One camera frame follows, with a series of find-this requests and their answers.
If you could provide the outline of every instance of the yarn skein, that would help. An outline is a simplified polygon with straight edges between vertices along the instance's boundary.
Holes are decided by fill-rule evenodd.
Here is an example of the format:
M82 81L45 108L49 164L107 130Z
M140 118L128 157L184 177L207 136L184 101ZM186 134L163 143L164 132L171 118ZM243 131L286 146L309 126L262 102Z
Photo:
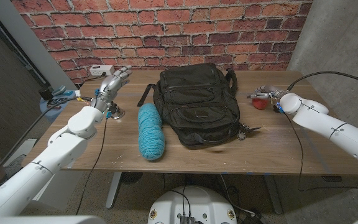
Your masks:
M139 124L139 151L147 160L156 160L165 149L165 136L162 132L162 120L154 104L140 107L137 121Z

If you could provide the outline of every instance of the wooden table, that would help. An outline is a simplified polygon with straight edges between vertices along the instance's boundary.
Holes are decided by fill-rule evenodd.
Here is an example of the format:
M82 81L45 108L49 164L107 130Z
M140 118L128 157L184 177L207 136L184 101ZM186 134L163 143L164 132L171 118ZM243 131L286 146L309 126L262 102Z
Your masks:
M274 174L298 175L301 163L301 149L285 115L275 113L272 106L257 110L247 99L261 85L275 85L287 89L288 85L301 77L299 72L251 72L238 71L239 89L237 101L241 111L240 122L250 127L261 127L255 135L244 141L233 139L225 144L204 149L188 149L182 146L177 135L167 124L163 125L166 139L163 156L150 162L139 152L137 138L138 124L136 107L147 84L159 80L160 71L134 71L131 82L119 90L114 100L126 114L119 120L109 119L103 151L96 164L96 170L115 172L187 172L215 174ZM101 81L85 83L81 88L82 96L93 96L94 89ZM295 85L292 92L303 98L318 101L329 108L314 88L303 80ZM145 103L152 103L150 91ZM68 119L85 104L71 101L61 115L51 125L40 141L25 159L30 162L42 152L49 137L67 124ZM304 175L358 175L358 161L328 139L305 130L294 123L300 136L305 160ZM89 142L85 153L71 166L73 170L90 170L101 150L104 122L97 126L98 135Z

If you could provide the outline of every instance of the red brick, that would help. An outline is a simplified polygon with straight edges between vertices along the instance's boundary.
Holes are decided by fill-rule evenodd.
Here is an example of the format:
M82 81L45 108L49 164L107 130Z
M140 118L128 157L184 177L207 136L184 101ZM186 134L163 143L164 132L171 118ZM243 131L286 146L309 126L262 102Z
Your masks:
M87 66L87 65L100 65L102 64L102 60L99 58L77 58L75 59L75 63L79 67Z
M118 47L141 47L143 43L140 37L128 37L115 38L112 40L112 45Z
M189 21L189 10L161 10L157 11L159 22L186 22Z
M81 29L79 27L66 27L67 37L82 37Z
M164 33L162 25L142 25L132 26L134 35L162 35Z
M212 54L224 54L224 45L214 45L212 46Z
M65 48L61 40L47 40L47 45L50 50L61 50Z
M78 54L75 50L65 50L60 52L50 52L50 55L56 60L60 61L63 59L73 59L77 58Z
M112 27L81 27L85 37L114 37Z
M235 63L245 63L247 62L248 55L247 54L237 54L234 58Z
M262 7L260 5L251 5L246 8L246 17L258 17Z
M285 40L288 32L285 31L265 31L256 33L256 41Z
M22 18L25 20L27 25L29 25L29 27L34 26L34 23L31 21L31 19L30 19L30 17L28 15L22 15Z
M51 0L57 11L70 11L71 7L66 0Z
M96 25L96 24L103 24L103 18L100 13L89 13L86 15L89 24Z
M183 25L183 33L196 34L200 32L213 32L215 25L209 22L194 22Z
M296 43L275 43L272 52L291 52L295 45Z
M279 62L290 62L291 57L292 57L292 53L283 53L283 54L280 54L278 56L277 61L279 61Z
M38 28L33 29L36 36L40 39L49 39L49 38L56 38L56 37L64 37L65 33L62 28Z
M268 71L285 71L288 67L288 63L266 64L263 70Z
M299 4L269 4L262 10L263 16L293 16L298 13Z
M118 65L144 66L144 58L117 58Z
M164 57L161 59L161 65L188 65L189 58L184 56L179 57Z
M288 18L282 25L282 29L301 29L306 22L305 17Z
M164 56L165 49L163 47L144 47L136 49L138 56L149 57L149 56Z
M185 6L216 6L219 0L185 0Z
M165 25L165 34L180 34L181 26L176 24Z
M61 66L61 68L63 70L77 68L77 66L75 65L75 63L72 60L62 61L59 63L59 65Z
M265 19L245 20L245 21L234 21L233 30L261 30L265 28Z
M257 44L238 44L238 45L228 45L228 53L245 53L245 52L256 52L258 49Z
M216 32L225 32L231 30L231 21L221 21L216 24Z
M161 37L161 45L165 45L165 46L180 46L180 45L188 45L189 43L190 43L189 36Z
M76 11L107 10L106 0L72 0Z
M63 41L67 47L94 47L94 43L91 39L79 39L79 40L64 40Z
M77 53L80 57L93 57L92 51L88 49L77 49Z
M20 13L53 11L47 0L13 0L12 3Z
M241 42L253 42L255 41L255 32L243 32L240 36Z
M132 36L132 31L130 26L116 26L116 32L118 37Z
M84 15L74 14L74 13L65 13L65 14L52 14L51 15L53 22L56 25L83 25L86 24Z
M147 58L146 65L160 65L160 59L158 58Z
M167 55L169 55L169 56L180 55L180 47L168 47Z
M110 6L114 10L129 9L128 1L126 0L110 0Z
M235 19L242 17L244 7L220 7L211 9L211 19Z
M103 17L107 24L130 24L137 22L135 12L105 12Z
M147 9L152 7L164 7L164 0L129 0L133 9Z
M193 56L190 57L190 65L196 65L199 63L204 63L204 56Z
M135 51L135 49L122 49L122 56L136 57L136 51Z
M87 77L86 70L84 68L67 71L66 75L70 78L81 78L81 77Z
M291 31L288 34L287 40L298 40L300 34L301 34L300 31Z
M239 37L239 33L210 34L208 43L210 44L233 43L233 42L237 42L238 37Z
M117 57L121 55L119 49L93 49L92 52L95 57Z
M275 62L276 59L275 54L250 54L248 56L249 62Z
M191 16L192 21L204 21L207 19L209 9L195 9Z
M169 7L183 6L183 0L167 0L167 6Z
M205 34L201 34L201 35L194 35L193 37L191 37L191 43L193 43L193 45L202 45L202 44L206 44L207 38Z
M182 55L207 55L211 53L210 46L202 46L202 47L183 47Z
M115 58L104 58L103 62L105 65L117 65L117 60Z
M146 47L155 47L160 45L160 41L158 40L158 37L145 37L144 45Z
M111 42L109 39L95 39L95 41L99 47L111 47Z
M50 26L52 21L49 19L48 15L33 15L31 16L32 20L35 22L36 26Z
M140 11L139 22L153 23L154 22L154 11Z
M272 43L259 44L258 51L259 52L271 52L272 51Z
M231 63L231 55L205 56L205 63Z
M301 9L299 10L299 15L309 14L311 3L303 3Z

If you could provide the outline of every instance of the backpack handle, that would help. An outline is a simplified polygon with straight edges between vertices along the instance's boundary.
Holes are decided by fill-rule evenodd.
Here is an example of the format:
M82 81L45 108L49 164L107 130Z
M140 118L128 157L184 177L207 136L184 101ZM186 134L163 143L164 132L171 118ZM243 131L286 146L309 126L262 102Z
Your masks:
M236 73L234 72L234 70L232 68L228 68L226 69L227 74L226 74L226 80L228 83L230 83L230 79L233 80L233 84L230 88L230 93L231 95L235 96L236 95L236 91L237 91L237 77L236 77Z

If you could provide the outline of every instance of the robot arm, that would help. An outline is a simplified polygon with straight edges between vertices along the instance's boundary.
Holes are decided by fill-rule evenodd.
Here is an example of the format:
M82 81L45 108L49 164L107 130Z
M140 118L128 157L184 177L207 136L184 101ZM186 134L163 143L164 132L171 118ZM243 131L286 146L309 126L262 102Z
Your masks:
M358 159L358 128L333 118L321 103L303 99L300 96L275 88L262 86L249 98L278 98L287 114L294 114L293 121L335 143L351 156Z
M117 91L128 82L130 69L124 67L106 77L93 106L85 106L71 117L64 128L52 135L39 156L0 187L0 217L20 214L52 175L84 153L88 141L97 133L95 124L102 122Z

